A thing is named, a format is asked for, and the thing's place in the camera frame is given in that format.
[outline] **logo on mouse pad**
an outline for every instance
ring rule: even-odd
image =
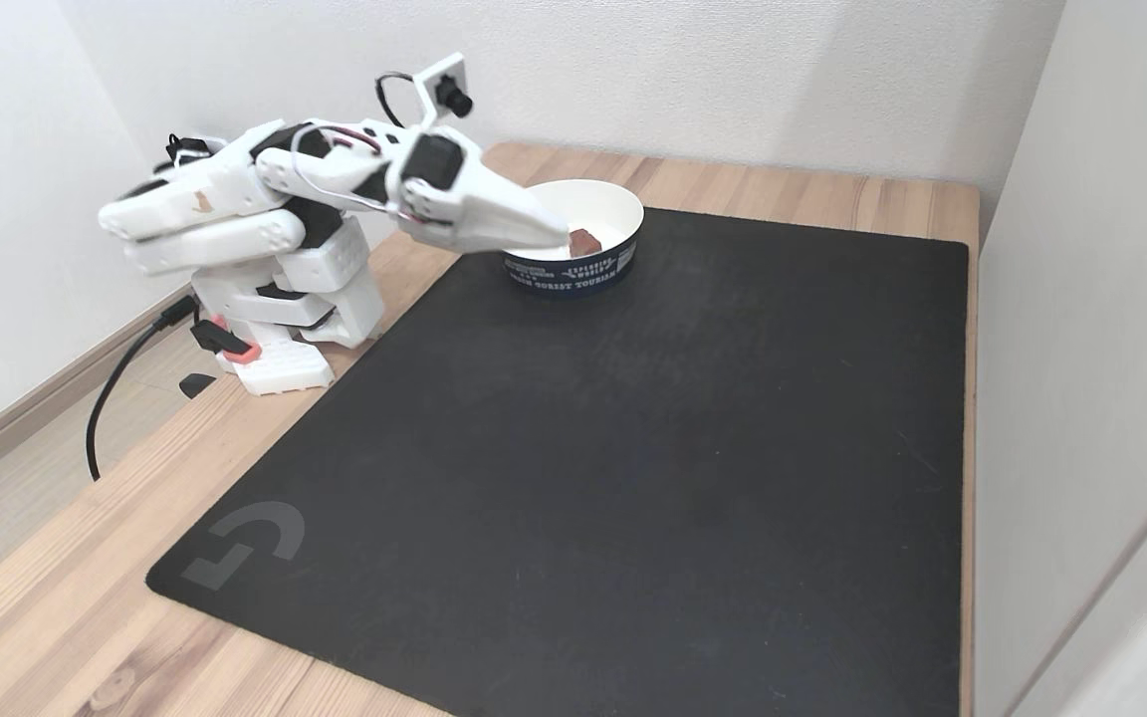
[[[228,533],[245,523],[256,521],[267,521],[276,525],[276,546],[273,555],[282,560],[290,560],[299,551],[299,544],[304,541],[304,516],[288,502],[278,500],[266,500],[264,502],[252,502],[242,508],[234,509],[228,516],[214,521],[214,525],[208,528],[209,533],[219,537],[228,537]],[[188,563],[181,577],[188,582],[197,583],[204,589],[219,590],[228,577],[245,562],[247,558],[255,553],[255,548],[241,544],[228,548],[228,553],[219,559],[219,562],[211,562],[205,558],[196,558]]]

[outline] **black clamp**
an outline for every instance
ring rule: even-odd
[[[220,327],[219,324],[211,321],[210,319],[203,319],[203,321],[197,321],[194,324],[192,329],[193,338],[197,340],[197,345],[201,346],[203,351],[209,351],[211,353],[219,353],[220,351],[228,351],[231,353],[247,353],[251,350],[251,345],[237,338],[233,335],[233,332]]]

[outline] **brown cube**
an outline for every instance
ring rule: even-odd
[[[570,258],[577,259],[578,257],[586,257],[588,254],[596,254],[600,251],[600,240],[592,236],[588,231],[571,231],[570,232]]]

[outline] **paper bowl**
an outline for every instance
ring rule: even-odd
[[[632,192],[596,180],[560,180],[529,187],[543,208],[569,223],[570,231],[588,231],[601,250],[570,258],[560,249],[507,251],[507,275],[525,289],[552,298],[578,298],[623,280],[637,254],[637,231],[646,208]]]

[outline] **baseboard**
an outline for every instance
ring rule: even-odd
[[[132,341],[145,333],[149,322],[158,317],[163,309],[185,294],[188,294],[188,286],[173,290],[140,317],[114,332],[112,336],[101,341],[91,351],[79,356],[76,361],[61,368],[49,380],[42,381],[17,403],[8,405],[0,412],[0,458],[108,380],[109,372],[114,371],[115,364],[131,346]],[[154,345],[163,336],[165,332],[158,333],[147,345]]]

